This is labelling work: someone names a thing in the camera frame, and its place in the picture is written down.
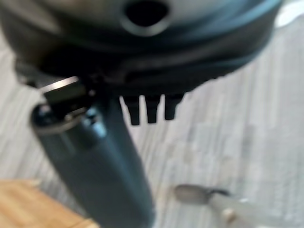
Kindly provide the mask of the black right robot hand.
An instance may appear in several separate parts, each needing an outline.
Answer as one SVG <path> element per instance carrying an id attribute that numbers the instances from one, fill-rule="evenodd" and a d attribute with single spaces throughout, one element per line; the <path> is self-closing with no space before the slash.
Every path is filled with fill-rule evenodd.
<path id="1" fill-rule="evenodd" d="M 253 60 L 280 0 L 3 0 L 17 79 L 45 103 L 31 127 L 61 180 L 104 228 L 150 228 L 155 206 L 126 127 L 175 118 L 187 92 Z"/>

